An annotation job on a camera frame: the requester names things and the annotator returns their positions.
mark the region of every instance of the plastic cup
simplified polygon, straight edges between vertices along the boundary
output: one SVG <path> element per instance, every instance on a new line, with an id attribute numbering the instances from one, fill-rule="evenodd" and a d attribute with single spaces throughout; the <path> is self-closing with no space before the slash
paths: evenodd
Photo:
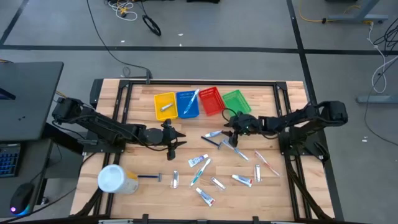
<path id="1" fill-rule="evenodd" d="M 132 194 L 138 189 L 138 176 L 118 165 L 108 165 L 98 175 L 98 186 L 103 192 Z"/>

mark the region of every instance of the computer monitor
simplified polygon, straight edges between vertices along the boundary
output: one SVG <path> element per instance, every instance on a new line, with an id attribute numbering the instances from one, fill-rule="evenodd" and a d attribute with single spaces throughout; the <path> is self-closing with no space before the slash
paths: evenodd
<path id="1" fill-rule="evenodd" d="M 15 95 L 0 88 L 0 100 L 15 100 Z"/>

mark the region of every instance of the blue toothbrush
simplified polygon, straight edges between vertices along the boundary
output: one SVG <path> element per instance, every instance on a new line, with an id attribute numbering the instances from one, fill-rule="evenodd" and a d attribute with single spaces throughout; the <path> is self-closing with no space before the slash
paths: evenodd
<path id="1" fill-rule="evenodd" d="M 191 108 L 192 103 L 195 100 L 195 97 L 197 97 L 198 93 L 199 93 L 199 89 L 195 90 L 195 93 L 193 94 L 193 97 L 192 97 L 191 101 L 189 101 L 189 104 L 188 104 L 187 108 L 184 111 L 184 114 L 188 113 L 188 110 Z"/>

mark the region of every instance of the blue light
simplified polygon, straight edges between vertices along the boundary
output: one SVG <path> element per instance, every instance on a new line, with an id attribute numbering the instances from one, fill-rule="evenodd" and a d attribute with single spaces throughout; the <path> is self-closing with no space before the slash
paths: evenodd
<path id="1" fill-rule="evenodd" d="M 30 205 L 27 205 L 26 208 L 25 208 L 25 210 L 23 210 L 23 211 L 22 211 L 21 213 L 19 213 L 19 214 L 16 214 L 16 216 L 26 215 L 26 214 L 28 213 L 28 211 L 29 211 L 29 207 L 30 207 Z"/>

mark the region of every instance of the computer mouse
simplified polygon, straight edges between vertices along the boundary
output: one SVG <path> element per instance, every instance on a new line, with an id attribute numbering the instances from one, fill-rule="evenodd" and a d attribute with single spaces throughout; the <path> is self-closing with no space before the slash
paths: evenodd
<path id="1" fill-rule="evenodd" d="M 10 211 L 14 215 L 25 215 L 29 210 L 30 197 L 32 196 L 34 185 L 31 183 L 21 184 L 10 201 Z"/>

